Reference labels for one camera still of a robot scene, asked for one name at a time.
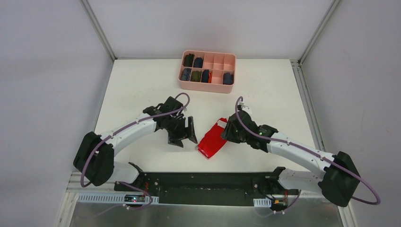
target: red cloth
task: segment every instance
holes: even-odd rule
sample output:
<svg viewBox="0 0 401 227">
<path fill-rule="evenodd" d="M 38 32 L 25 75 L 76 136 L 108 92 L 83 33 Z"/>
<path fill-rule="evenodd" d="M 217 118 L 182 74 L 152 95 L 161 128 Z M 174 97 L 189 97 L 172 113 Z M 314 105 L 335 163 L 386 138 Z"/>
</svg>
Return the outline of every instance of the red cloth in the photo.
<svg viewBox="0 0 401 227">
<path fill-rule="evenodd" d="M 197 146 L 198 151 L 206 158 L 211 158 L 215 155 L 227 142 L 227 140 L 221 138 L 221 133 L 223 133 L 226 123 L 226 118 L 220 118 Z"/>
</svg>

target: gray wall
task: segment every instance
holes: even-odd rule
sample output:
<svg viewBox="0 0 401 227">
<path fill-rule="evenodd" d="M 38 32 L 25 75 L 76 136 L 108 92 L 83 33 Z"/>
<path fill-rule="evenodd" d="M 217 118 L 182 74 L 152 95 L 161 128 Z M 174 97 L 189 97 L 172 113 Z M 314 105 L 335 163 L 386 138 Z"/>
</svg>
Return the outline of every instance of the gray wall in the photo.
<svg viewBox="0 0 401 227">
<path fill-rule="evenodd" d="M 345 0 L 304 63 L 325 147 L 349 153 L 382 204 L 361 227 L 400 226 L 401 1 Z M 358 197 L 374 200 L 360 185 Z"/>
<path fill-rule="evenodd" d="M 117 57 L 299 58 L 331 0 L 90 0 Z"/>
<path fill-rule="evenodd" d="M 112 62 L 78 0 L 3 0 L 0 31 L 0 226 L 53 226 Z"/>
</svg>

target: purple cable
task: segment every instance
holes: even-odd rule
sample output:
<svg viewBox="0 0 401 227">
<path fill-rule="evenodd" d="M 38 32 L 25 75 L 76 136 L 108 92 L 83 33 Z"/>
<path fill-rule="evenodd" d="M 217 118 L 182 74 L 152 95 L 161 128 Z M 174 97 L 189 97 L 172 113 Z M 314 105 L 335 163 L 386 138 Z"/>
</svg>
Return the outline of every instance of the purple cable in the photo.
<svg viewBox="0 0 401 227">
<path fill-rule="evenodd" d="M 261 217 L 261 218 L 267 218 L 268 216 L 270 216 L 270 215 L 272 215 L 272 214 L 277 214 L 277 213 L 280 213 L 280 214 L 281 214 L 281 213 L 283 213 L 283 212 L 286 212 L 290 207 L 292 207 L 292 205 L 298 200 L 298 198 L 299 198 L 300 195 L 301 195 L 301 190 L 299 190 L 298 195 L 296 196 L 296 198 L 294 199 L 294 201 L 292 201 L 292 203 L 291 203 L 287 208 L 285 208 L 284 210 L 277 211 L 276 213 L 272 212 L 272 213 L 270 213 L 270 214 L 268 214 L 268 215 L 260 215 L 260 214 L 258 214 L 258 212 L 256 212 L 256 208 L 255 208 L 255 207 L 253 207 L 253 210 L 255 211 L 255 214 L 256 214 L 257 216 Z"/>
<path fill-rule="evenodd" d="M 258 138 L 261 138 L 261 139 L 264 139 L 264 140 L 271 140 L 271 141 L 277 141 L 277 142 L 287 143 L 286 140 L 280 140 L 280 139 L 270 138 L 270 137 L 267 137 L 267 136 L 261 136 L 261 135 L 258 135 L 258 134 L 256 134 L 256 133 L 254 133 L 254 132 L 251 131 L 250 129 L 248 129 L 248 128 L 245 126 L 245 124 L 242 122 L 242 120 L 241 120 L 241 118 L 239 117 L 239 114 L 238 114 L 238 105 L 239 105 L 239 102 L 240 102 L 240 101 L 243 101 L 243 100 L 244 100 L 244 98 L 242 98 L 242 96 L 240 96 L 240 97 L 237 99 L 237 102 L 235 103 L 235 115 L 237 116 L 238 121 L 240 122 L 240 124 L 242 125 L 242 127 L 243 127 L 245 130 L 247 130 L 251 135 L 256 136 L 256 137 L 258 137 Z M 363 202 L 363 203 L 366 203 L 366 204 L 370 204 L 370 205 L 379 205 L 379 204 L 380 204 L 381 199 L 380 199 L 379 194 L 376 192 L 376 190 L 374 190 L 374 188 L 373 188 L 367 181 L 365 181 L 364 179 L 362 179 L 360 176 L 358 176 L 358 175 L 356 175 L 355 173 L 353 173 L 353 172 L 347 170 L 346 168 L 344 168 L 344 167 L 338 165 L 337 163 L 332 162 L 331 160 L 327 159 L 326 157 L 322 157 L 322 158 L 321 158 L 319 154 L 315 153 L 314 151 L 312 151 L 312 150 L 310 150 L 310 149 L 308 149 L 308 148 L 305 148 L 305 147 L 303 147 L 303 146 L 301 146 L 301 145 L 299 145 L 299 144 L 293 143 L 293 142 L 289 142 L 289 144 L 292 145 L 292 146 L 294 146 L 294 147 L 297 147 L 297 148 L 299 148 L 299 149 L 302 149 L 302 150 L 308 152 L 309 154 L 316 156 L 316 157 L 319 158 L 319 159 L 322 159 L 322 160 L 324 160 L 324 161 L 330 163 L 331 165 L 337 167 L 338 169 L 340 169 L 340 170 L 346 172 L 347 174 L 351 175 L 352 177 L 356 178 L 357 180 L 359 180 L 360 182 L 362 182 L 362 183 L 373 193 L 373 195 L 376 197 L 376 202 L 370 202 L 370 201 L 366 201 L 366 200 L 363 200 L 363 199 L 356 198 L 356 197 L 352 196 L 353 199 L 355 199 L 355 200 L 357 200 L 357 201 L 359 201 L 359 202 Z"/>
<path fill-rule="evenodd" d="M 190 102 L 191 99 L 189 98 L 189 95 L 188 95 L 187 93 L 185 93 L 185 92 L 179 93 L 175 98 L 177 99 L 177 98 L 178 98 L 179 96 L 181 96 L 181 95 L 187 96 L 188 101 L 187 101 L 187 103 L 186 103 L 183 107 L 181 107 L 180 109 L 174 110 L 174 111 L 170 111 L 170 112 L 167 112 L 167 113 L 157 114 L 157 115 L 154 115 L 154 116 L 144 117 L 144 118 L 138 120 L 138 122 L 129 123 L 129 124 L 123 126 L 122 128 L 120 128 L 119 130 L 115 131 L 115 132 L 113 133 L 113 136 L 117 135 L 118 133 L 124 131 L 125 129 L 127 129 L 127 128 L 129 128 L 129 127 L 131 127 L 131 126 L 133 126 L 133 125 L 135 125 L 135 124 L 137 124 L 137 123 L 140 123 L 140 122 L 142 122 L 142 121 L 146 121 L 146 120 L 149 120 L 149 119 L 152 119 L 152 118 L 155 118 L 155 117 L 167 116 L 167 115 L 174 114 L 174 113 L 177 113 L 177 112 L 179 112 L 179 111 L 185 109 L 185 108 L 188 106 L 188 104 L 189 104 L 189 102 Z M 84 165 L 84 168 L 82 169 L 82 174 L 81 174 L 81 186 L 82 186 L 83 188 L 88 187 L 88 186 L 91 184 L 91 182 L 88 182 L 87 184 L 84 183 L 85 173 L 86 173 L 86 171 L 87 171 L 87 167 L 88 167 L 88 165 L 89 165 L 90 160 L 92 159 L 92 157 L 93 157 L 93 155 L 95 154 L 95 152 L 99 149 L 99 147 L 100 147 L 102 144 L 104 144 L 106 141 L 108 141 L 111 137 L 112 137 L 111 135 L 108 135 L 106 138 L 104 138 L 102 141 L 100 141 L 100 143 L 98 143 L 98 144 L 95 146 L 95 148 L 93 148 L 92 152 L 89 154 L 88 159 L 87 159 L 87 161 L 86 161 L 86 163 L 85 163 L 85 165 Z"/>
<path fill-rule="evenodd" d="M 137 191 L 139 191 L 139 192 L 142 192 L 142 193 L 144 193 L 146 196 L 148 196 L 148 197 L 150 198 L 150 202 L 149 202 L 149 203 L 147 203 L 147 204 L 145 204 L 145 205 L 142 205 L 142 206 L 140 206 L 140 207 L 130 207 L 130 206 L 127 206 L 128 209 L 130 209 L 130 210 L 141 210 L 141 209 L 144 209 L 144 208 L 150 206 L 150 205 L 153 203 L 153 198 L 152 198 L 152 196 L 151 196 L 148 192 L 146 192 L 146 191 L 144 191 L 144 190 L 142 190 L 142 189 L 140 189 L 140 188 L 134 187 L 134 186 L 132 186 L 132 185 L 130 185 L 130 184 L 127 184 L 127 183 L 125 183 L 125 182 L 120 182 L 120 183 L 121 183 L 121 184 L 124 184 L 125 186 L 130 187 L 130 188 L 132 188 L 132 189 L 134 189 L 134 190 L 137 190 Z M 109 207 L 109 208 L 103 210 L 102 212 L 100 212 L 100 213 L 98 213 L 98 214 L 95 214 L 95 215 L 89 216 L 89 217 L 84 217 L 84 216 L 81 216 L 80 214 L 78 214 L 78 208 L 79 208 L 79 206 L 77 205 L 77 214 L 76 214 L 76 216 L 77 216 L 77 217 L 80 217 L 80 218 L 82 218 L 82 219 L 96 218 L 96 217 L 98 217 L 98 216 L 100 216 L 100 215 L 102 215 L 102 214 L 108 212 L 109 210 L 112 210 L 112 209 L 114 209 L 114 208 L 116 208 L 116 207 L 119 207 L 119 206 L 121 206 L 121 204 L 115 204 L 115 205 L 113 205 L 113 206 L 111 206 L 111 207 Z"/>
</svg>

